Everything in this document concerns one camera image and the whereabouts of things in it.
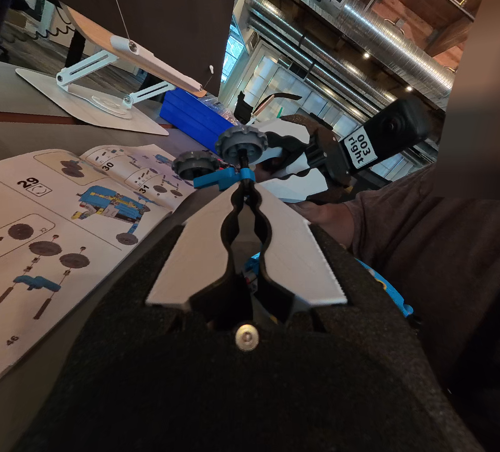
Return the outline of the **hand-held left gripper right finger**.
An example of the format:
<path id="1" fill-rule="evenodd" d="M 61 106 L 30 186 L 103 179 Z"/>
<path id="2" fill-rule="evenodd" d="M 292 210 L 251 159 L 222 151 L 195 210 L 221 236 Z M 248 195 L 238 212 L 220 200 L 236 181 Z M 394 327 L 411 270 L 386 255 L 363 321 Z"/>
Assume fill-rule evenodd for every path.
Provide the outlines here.
<path id="1" fill-rule="evenodd" d="M 256 298 L 264 307 L 345 305 L 347 297 L 309 222 L 264 187 L 249 199 L 262 247 Z"/>

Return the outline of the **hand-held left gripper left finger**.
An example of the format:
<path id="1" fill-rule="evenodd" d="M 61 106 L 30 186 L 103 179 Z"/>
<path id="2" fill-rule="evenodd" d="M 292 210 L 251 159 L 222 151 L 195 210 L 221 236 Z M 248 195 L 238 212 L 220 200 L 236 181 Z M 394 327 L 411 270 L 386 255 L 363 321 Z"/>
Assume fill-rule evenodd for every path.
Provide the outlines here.
<path id="1" fill-rule="evenodd" d="M 239 233 L 241 184 L 188 218 L 146 298 L 149 306 L 225 309 L 235 293 L 231 245 Z"/>

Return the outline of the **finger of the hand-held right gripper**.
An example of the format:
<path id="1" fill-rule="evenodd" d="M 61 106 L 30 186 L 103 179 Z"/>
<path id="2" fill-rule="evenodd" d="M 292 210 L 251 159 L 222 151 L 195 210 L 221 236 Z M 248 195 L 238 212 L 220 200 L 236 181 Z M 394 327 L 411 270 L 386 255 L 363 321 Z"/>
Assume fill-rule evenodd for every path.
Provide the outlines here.
<path id="1" fill-rule="evenodd" d="M 281 159 L 281 167 L 287 167 L 299 159 L 309 145 L 309 132 L 302 124 L 271 119 L 256 122 L 257 129 L 265 133 L 268 148 L 256 160 L 256 164 L 268 159 Z"/>
<path id="2" fill-rule="evenodd" d="M 325 176 L 318 168 L 309 166 L 306 155 L 300 155 L 292 162 L 286 161 L 270 179 L 258 185 L 285 203 L 300 203 L 328 190 Z"/>

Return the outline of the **blue beam with grey wheels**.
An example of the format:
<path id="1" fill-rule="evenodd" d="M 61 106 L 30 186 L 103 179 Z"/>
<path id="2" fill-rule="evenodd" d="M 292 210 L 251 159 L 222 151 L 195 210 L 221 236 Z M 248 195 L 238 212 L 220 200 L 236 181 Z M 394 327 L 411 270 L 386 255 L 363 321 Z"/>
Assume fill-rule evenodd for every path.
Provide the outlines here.
<path id="1" fill-rule="evenodd" d="M 172 162 L 172 170 L 196 189 L 217 186 L 222 192 L 240 182 L 255 182 L 250 165 L 267 148 L 264 132 L 248 125 L 234 126 L 220 134 L 215 154 L 203 150 L 184 152 Z"/>

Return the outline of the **person's right hand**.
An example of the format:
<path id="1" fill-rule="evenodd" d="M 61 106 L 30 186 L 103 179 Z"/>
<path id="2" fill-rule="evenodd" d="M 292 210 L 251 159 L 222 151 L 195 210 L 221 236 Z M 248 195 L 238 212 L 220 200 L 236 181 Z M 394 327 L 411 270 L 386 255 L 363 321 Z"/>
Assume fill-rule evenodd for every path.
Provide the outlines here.
<path id="1" fill-rule="evenodd" d="M 354 219 L 345 204 L 317 205 L 310 201 L 287 204 L 311 224 L 318 225 L 345 249 L 354 238 Z"/>

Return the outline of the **black chair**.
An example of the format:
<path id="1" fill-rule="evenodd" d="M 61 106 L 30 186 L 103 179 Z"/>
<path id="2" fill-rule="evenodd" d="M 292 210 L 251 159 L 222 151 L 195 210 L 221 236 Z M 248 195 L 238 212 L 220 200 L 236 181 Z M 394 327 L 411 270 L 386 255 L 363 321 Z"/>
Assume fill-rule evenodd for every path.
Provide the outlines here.
<path id="1" fill-rule="evenodd" d="M 253 106 L 245 102 L 245 94 L 241 91 L 237 97 L 234 117 L 241 124 L 248 124 L 252 118 Z"/>

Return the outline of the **clear bags of parts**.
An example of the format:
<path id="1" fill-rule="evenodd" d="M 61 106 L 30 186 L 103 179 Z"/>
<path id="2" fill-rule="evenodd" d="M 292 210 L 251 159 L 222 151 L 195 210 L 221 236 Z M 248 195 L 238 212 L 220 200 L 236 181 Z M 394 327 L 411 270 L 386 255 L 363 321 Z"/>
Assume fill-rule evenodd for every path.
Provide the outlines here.
<path id="1" fill-rule="evenodd" d="M 209 109 L 216 112 L 219 116 L 230 122 L 232 125 L 241 125 L 241 123 L 235 118 L 234 114 L 229 108 L 227 108 L 222 102 L 219 101 L 218 97 L 207 93 L 198 100 L 206 105 Z"/>

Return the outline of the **blue toy robot body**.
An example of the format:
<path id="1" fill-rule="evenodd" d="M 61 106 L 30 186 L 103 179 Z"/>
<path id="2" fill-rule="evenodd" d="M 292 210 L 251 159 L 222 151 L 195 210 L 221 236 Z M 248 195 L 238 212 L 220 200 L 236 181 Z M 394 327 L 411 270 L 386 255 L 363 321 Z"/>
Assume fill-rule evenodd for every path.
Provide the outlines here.
<path id="1" fill-rule="evenodd" d="M 243 266 L 242 276 L 246 281 L 249 292 L 255 294 L 258 290 L 258 276 L 259 276 L 259 257 L 260 253 L 253 255 Z M 360 260 L 357 260 L 371 275 L 379 282 L 385 292 L 391 297 L 392 301 L 396 304 L 403 316 L 408 320 L 414 318 L 414 309 L 405 302 L 403 296 L 378 272 L 369 267 Z"/>

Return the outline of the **bright window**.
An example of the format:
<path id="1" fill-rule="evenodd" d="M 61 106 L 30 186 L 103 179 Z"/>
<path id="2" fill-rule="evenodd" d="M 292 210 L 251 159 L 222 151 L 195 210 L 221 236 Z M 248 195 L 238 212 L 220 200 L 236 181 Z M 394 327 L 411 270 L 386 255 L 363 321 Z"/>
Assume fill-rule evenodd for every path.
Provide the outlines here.
<path id="1" fill-rule="evenodd" d="M 244 43 L 239 27 L 231 23 L 223 59 L 221 83 L 227 81 L 242 55 L 247 55 L 246 44 Z"/>

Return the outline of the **blue plastic bin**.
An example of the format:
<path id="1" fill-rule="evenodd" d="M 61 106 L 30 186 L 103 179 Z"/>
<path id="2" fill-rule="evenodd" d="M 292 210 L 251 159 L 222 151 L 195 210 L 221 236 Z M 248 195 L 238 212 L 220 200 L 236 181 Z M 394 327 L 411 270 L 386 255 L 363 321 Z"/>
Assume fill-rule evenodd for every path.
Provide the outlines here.
<path id="1" fill-rule="evenodd" d="M 219 136 L 233 124 L 190 93 L 167 91 L 159 116 L 206 149 L 213 150 Z"/>

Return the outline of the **white instruction booklet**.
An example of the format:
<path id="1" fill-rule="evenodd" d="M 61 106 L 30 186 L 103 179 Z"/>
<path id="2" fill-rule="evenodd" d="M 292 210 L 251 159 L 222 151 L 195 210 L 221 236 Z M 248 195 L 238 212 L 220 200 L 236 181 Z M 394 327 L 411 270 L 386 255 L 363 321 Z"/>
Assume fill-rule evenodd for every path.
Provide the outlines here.
<path id="1" fill-rule="evenodd" d="M 191 193 L 156 145 L 1 161 L 1 376 Z"/>

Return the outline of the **white tube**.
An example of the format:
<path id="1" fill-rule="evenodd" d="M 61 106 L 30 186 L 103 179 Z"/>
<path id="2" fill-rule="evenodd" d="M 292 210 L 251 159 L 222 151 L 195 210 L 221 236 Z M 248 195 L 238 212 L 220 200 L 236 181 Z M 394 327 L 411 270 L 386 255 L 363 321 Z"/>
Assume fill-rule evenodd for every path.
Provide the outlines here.
<path id="1" fill-rule="evenodd" d="M 152 73 L 156 77 L 180 87 L 191 94 L 204 92 L 199 82 L 177 71 L 134 41 L 112 35 L 110 37 L 110 44 L 114 54 L 131 61 L 136 67 Z"/>

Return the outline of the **thin silver duct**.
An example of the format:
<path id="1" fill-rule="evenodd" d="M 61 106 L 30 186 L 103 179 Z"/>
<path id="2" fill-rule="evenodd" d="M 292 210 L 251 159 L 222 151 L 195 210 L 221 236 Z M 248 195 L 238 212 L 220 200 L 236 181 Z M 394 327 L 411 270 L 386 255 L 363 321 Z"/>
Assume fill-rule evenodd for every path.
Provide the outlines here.
<path id="1" fill-rule="evenodd" d="M 310 73 L 336 88 L 348 101 L 364 111 L 375 113 L 393 103 L 397 97 L 382 89 L 349 61 L 330 53 L 315 36 L 295 23 L 268 0 L 245 0 L 245 4 L 263 23 L 280 33 L 293 49 L 314 64 Z"/>

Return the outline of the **large silver duct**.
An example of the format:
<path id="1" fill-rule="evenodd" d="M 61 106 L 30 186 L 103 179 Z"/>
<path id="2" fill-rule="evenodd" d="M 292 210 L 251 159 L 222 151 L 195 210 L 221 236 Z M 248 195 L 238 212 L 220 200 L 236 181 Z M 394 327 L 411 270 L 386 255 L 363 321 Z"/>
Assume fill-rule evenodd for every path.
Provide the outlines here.
<path id="1" fill-rule="evenodd" d="M 454 75 L 359 0 L 344 4 L 334 26 L 403 81 L 446 111 Z"/>

